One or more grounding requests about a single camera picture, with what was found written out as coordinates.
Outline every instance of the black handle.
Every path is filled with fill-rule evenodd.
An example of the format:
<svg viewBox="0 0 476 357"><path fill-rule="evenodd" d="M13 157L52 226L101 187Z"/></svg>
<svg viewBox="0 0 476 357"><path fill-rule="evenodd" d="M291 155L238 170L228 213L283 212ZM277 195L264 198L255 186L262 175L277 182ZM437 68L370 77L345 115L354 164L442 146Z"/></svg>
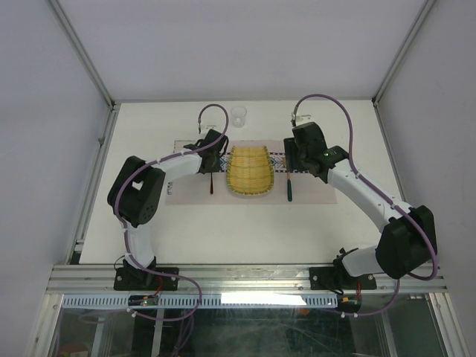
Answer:
<svg viewBox="0 0 476 357"><path fill-rule="evenodd" d="M288 201L292 201L291 180L288 178Z"/></svg>

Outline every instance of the glass cup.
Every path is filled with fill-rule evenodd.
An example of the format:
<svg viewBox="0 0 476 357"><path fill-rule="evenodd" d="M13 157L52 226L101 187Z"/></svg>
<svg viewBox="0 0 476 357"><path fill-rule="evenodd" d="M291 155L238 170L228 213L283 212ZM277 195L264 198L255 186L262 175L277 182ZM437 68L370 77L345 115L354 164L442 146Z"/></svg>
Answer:
<svg viewBox="0 0 476 357"><path fill-rule="evenodd" d="M234 106L230 113L231 125L235 128L242 128L246 122L246 108L244 106Z"/></svg>

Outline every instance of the white wall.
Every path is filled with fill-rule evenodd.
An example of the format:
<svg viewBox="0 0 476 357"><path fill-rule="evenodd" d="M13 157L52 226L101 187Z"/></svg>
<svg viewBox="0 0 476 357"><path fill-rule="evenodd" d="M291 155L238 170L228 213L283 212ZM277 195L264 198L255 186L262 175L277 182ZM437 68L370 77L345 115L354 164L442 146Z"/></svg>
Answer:
<svg viewBox="0 0 476 357"><path fill-rule="evenodd" d="M404 190L429 206L440 263L476 356L476 1L439 1L382 101Z"/></svg>
<svg viewBox="0 0 476 357"><path fill-rule="evenodd" d="M117 100L371 98L423 0L61 0Z"/></svg>
<svg viewBox="0 0 476 357"><path fill-rule="evenodd" d="M106 106L46 1L0 10L0 354L25 354Z"/></svg>

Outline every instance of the woven tray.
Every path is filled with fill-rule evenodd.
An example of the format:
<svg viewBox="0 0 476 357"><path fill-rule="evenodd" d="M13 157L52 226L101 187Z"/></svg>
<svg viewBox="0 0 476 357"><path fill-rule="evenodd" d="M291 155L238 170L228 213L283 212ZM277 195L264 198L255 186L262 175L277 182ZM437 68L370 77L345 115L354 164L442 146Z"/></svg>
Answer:
<svg viewBox="0 0 476 357"><path fill-rule="evenodd" d="M274 185L274 169L266 147L233 147L226 172L231 192L243 196L268 193Z"/></svg>

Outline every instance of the white light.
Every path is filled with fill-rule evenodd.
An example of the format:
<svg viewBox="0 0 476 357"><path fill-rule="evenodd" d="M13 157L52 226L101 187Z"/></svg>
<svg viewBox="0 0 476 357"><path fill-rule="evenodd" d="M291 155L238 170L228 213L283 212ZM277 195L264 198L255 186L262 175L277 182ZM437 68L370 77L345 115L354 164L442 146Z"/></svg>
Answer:
<svg viewBox="0 0 476 357"><path fill-rule="evenodd" d="M258 305L305 306L306 301L300 295L285 295L253 292L224 292L222 303L247 303Z"/></svg>

